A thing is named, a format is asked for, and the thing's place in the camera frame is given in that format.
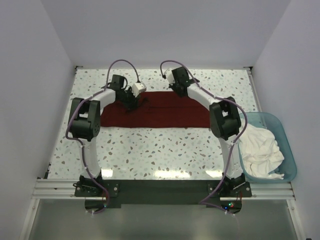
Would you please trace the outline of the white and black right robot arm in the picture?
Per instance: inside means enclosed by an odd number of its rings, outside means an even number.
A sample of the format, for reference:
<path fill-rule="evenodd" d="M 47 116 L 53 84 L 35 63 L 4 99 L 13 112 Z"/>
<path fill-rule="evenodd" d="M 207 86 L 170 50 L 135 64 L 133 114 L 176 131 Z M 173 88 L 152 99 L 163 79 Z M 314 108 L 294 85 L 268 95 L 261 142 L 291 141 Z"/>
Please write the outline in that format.
<path fill-rule="evenodd" d="M 178 96 L 189 97 L 208 110 L 210 130 L 219 140 L 224 167 L 220 182 L 209 195 L 223 190 L 227 196 L 235 196 L 241 190 L 240 185 L 246 182 L 238 147 L 238 139 L 246 129 L 242 126 L 239 114 L 239 111 L 244 113 L 244 110 L 234 98 L 215 96 L 200 86 L 200 83 L 182 66 L 170 70 L 162 77 L 168 81 L 169 88 Z"/>

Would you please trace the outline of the dark red t-shirt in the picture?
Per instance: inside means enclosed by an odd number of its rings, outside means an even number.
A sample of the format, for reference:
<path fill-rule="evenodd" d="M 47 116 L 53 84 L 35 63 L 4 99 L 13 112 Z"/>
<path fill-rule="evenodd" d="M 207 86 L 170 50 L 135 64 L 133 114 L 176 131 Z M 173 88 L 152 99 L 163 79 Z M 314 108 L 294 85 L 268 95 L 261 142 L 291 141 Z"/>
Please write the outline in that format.
<path fill-rule="evenodd" d="M 138 107 L 127 109 L 116 101 L 103 109 L 100 125 L 104 128 L 209 128 L 209 111 L 189 97 L 173 91 L 141 94 Z"/>

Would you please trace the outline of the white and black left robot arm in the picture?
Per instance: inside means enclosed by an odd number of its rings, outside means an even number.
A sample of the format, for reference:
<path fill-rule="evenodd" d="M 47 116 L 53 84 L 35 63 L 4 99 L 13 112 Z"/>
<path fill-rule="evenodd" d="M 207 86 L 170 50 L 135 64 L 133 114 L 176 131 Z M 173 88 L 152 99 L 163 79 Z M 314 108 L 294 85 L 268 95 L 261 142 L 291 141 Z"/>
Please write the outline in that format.
<path fill-rule="evenodd" d="M 87 191 L 92 196 L 99 196 L 107 191 L 97 157 L 101 111 L 117 101 L 133 110 L 138 107 L 140 95 L 146 89 L 146 85 L 139 80 L 128 86 L 126 77 L 114 74 L 111 82 L 106 83 L 92 96 L 75 97 L 72 100 L 65 137 L 79 145 L 82 174 L 75 185 L 78 190 Z"/>

